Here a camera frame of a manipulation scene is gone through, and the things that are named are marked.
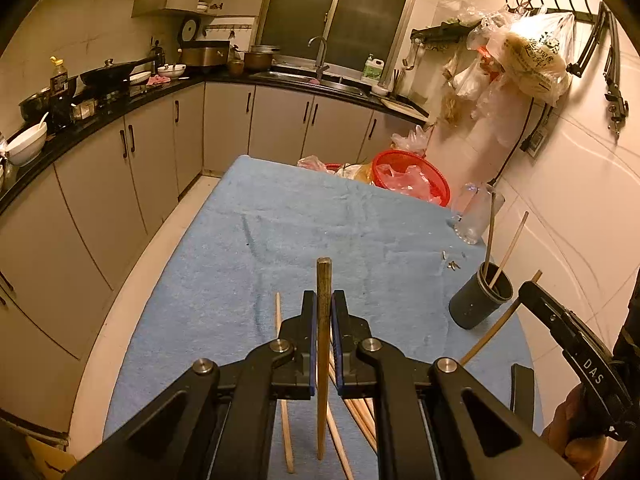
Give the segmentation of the right hand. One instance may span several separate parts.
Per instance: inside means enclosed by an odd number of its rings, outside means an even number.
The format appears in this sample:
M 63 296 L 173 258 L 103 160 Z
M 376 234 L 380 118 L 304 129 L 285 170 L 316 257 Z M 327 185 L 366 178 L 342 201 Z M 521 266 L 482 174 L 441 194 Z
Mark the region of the right hand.
M 605 437 L 574 436 L 578 410 L 582 407 L 582 385 L 577 385 L 559 404 L 552 422 L 544 428 L 541 439 L 561 455 L 583 479 L 594 479 L 604 454 Z

